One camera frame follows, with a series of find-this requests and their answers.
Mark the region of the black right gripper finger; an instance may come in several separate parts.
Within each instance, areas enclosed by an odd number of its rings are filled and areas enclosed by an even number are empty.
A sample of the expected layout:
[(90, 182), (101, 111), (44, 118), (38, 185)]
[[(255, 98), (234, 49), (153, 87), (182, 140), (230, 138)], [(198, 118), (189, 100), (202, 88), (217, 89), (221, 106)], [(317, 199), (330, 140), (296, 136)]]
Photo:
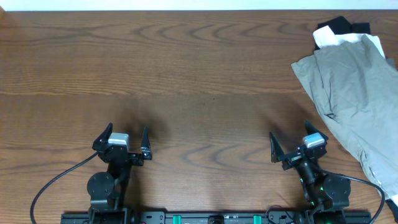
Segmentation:
[(269, 133), (269, 139), (270, 139), (270, 143), (271, 143), (271, 161), (273, 163), (280, 162), (281, 160), (284, 159), (285, 154), (284, 154), (277, 138), (275, 137), (275, 135), (272, 132)]
[(319, 131), (316, 127), (314, 127), (308, 120), (304, 121), (305, 130), (308, 135), (318, 133), (324, 140), (329, 140), (328, 136)]

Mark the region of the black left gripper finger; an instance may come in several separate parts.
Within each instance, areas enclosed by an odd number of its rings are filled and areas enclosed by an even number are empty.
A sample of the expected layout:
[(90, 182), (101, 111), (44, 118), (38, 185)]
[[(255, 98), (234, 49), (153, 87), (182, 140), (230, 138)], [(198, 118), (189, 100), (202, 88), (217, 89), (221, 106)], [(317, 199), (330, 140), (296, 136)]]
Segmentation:
[(105, 130), (94, 140), (92, 148), (97, 152), (104, 152), (109, 147), (109, 137), (113, 132), (113, 124), (109, 123)]
[(149, 141), (149, 133), (148, 127), (144, 127), (142, 142), (141, 142), (141, 151), (144, 160), (152, 160), (152, 150)]

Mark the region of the khaki grey shorts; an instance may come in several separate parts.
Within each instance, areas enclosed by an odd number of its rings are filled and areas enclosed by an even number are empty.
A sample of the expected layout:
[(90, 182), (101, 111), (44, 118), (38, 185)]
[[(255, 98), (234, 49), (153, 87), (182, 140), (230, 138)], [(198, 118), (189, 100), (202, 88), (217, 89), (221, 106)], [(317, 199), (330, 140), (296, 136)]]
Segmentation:
[(366, 177), (397, 199), (397, 70), (366, 36), (316, 50), (292, 70)]

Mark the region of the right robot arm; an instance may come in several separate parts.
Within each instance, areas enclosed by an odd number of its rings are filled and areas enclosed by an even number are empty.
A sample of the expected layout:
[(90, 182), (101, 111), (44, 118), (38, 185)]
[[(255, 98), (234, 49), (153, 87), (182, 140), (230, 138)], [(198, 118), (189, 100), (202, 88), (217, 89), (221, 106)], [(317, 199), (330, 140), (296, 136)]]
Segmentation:
[(300, 177), (305, 199), (312, 204), (295, 213), (294, 223), (346, 223), (344, 208), (349, 206), (351, 181), (337, 174), (322, 171), (318, 160), (326, 154), (328, 137), (308, 121), (302, 145), (286, 154), (276, 136), (269, 133), (271, 161), (280, 162), (283, 170), (294, 169)]

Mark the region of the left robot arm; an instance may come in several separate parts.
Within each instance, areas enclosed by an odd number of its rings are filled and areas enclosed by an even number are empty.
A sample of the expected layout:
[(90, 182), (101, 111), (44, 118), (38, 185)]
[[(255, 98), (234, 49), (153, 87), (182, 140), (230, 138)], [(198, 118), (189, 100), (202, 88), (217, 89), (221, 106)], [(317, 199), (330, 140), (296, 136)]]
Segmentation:
[(124, 205), (124, 197), (131, 168), (143, 166), (146, 160), (152, 159), (148, 128), (143, 131), (140, 153), (129, 151), (129, 135), (114, 133), (111, 123), (94, 140), (93, 150), (108, 168), (91, 176), (87, 183), (90, 195), (88, 223), (140, 223), (138, 214)]

